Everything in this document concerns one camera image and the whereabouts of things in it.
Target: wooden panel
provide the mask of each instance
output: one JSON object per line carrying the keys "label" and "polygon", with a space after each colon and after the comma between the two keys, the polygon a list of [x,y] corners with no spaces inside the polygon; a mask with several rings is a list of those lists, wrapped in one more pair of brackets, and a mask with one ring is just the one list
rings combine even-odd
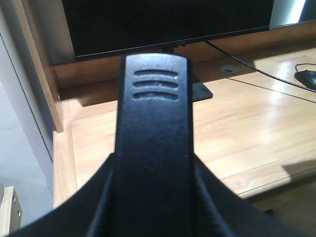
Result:
{"label": "wooden panel", "polygon": [[59,206],[77,190],[75,156],[70,122],[69,102],[63,101],[64,126],[54,132],[54,207]]}
{"label": "wooden panel", "polygon": [[14,7],[39,77],[57,132],[63,131],[63,112],[55,69],[45,46],[36,11],[29,0],[14,0]]}
{"label": "wooden panel", "polygon": [[[252,52],[276,45],[316,39],[316,22],[302,23],[274,28],[266,32],[212,40],[231,54]],[[190,56],[194,63],[223,58],[225,55],[209,45],[199,42],[175,49],[176,53]],[[94,59],[84,62],[56,65],[56,73],[61,88],[69,88],[119,77],[120,57]]]}
{"label": "wooden panel", "polygon": [[13,186],[4,189],[0,203],[0,237],[20,228],[22,209]]}

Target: horizontal slot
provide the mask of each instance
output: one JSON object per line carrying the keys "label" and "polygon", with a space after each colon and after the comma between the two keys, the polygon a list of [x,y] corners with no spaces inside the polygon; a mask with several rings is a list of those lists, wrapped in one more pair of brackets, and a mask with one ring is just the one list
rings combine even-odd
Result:
{"label": "horizontal slot", "polygon": [[178,76],[178,73],[173,71],[166,71],[166,70],[140,70],[134,72],[135,76],[164,76],[176,79]]}
{"label": "horizontal slot", "polygon": [[168,99],[168,100],[177,100],[178,96],[171,93],[166,92],[140,92],[133,95],[135,99]]}
{"label": "horizontal slot", "polygon": [[158,87],[170,87],[170,88],[177,88],[178,84],[169,81],[162,81],[162,80],[145,80],[145,81],[138,81],[134,83],[135,87],[142,87],[142,86],[158,86]]}

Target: white wall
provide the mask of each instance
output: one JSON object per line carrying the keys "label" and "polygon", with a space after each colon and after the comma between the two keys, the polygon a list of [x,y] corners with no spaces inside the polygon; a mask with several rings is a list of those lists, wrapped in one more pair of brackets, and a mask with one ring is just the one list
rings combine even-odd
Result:
{"label": "white wall", "polygon": [[0,81],[0,183],[14,186],[25,226],[52,209],[52,194]]}
{"label": "white wall", "polygon": [[270,27],[298,23],[305,1],[306,0],[275,0]]}

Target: wooden shelf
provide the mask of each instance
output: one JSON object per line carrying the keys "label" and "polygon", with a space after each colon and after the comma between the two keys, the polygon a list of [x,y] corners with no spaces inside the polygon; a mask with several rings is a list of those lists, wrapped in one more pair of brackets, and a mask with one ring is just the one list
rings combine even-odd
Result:
{"label": "wooden shelf", "polygon": [[[269,48],[240,58],[277,77],[297,63],[316,63],[316,42]],[[239,66],[237,75],[219,66]],[[195,153],[243,198],[316,174],[316,95],[222,58],[194,64],[214,93],[194,103]],[[93,175],[114,150],[118,80],[62,90],[64,132],[54,133],[58,205]]]}

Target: light wood surface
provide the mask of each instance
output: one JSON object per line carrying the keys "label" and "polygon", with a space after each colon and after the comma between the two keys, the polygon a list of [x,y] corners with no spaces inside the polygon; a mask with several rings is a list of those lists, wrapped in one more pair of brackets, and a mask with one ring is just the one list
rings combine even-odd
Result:
{"label": "light wood surface", "polygon": [[[212,42],[232,54],[252,52],[277,45],[316,39],[316,22],[302,23],[270,29],[236,37],[212,40]],[[223,58],[224,55],[203,42],[188,44],[175,49],[176,53],[190,56],[194,63]],[[84,62],[56,65],[61,88],[69,88],[119,76],[120,56],[88,60]]]}
{"label": "light wood surface", "polygon": [[54,131],[54,207],[77,190],[72,124],[68,100],[63,101],[64,132]]}
{"label": "light wood surface", "polygon": [[22,209],[13,186],[4,188],[0,202],[0,237],[20,228]]}
{"label": "light wood surface", "polygon": [[[293,76],[294,66],[316,63],[316,41],[273,47],[240,58],[299,83]],[[219,72],[219,66],[225,64],[239,66],[240,72]],[[316,173],[315,94],[229,58],[195,63],[193,69],[214,93],[212,99],[194,103],[195,153],[231,190],[249,198]],[[301,69],[312,70],[312,66]],[[118,81],[69,88],[63,94],[69,103],[80,188],[114,150]]]}
{"label": "light wood surface", "polygon": [[40,84],[52,114],[57,132],[63,131],[63,111],[59,98],[59,84],[45,45],[41,25],[34,5],[29,0],[13,0]]}

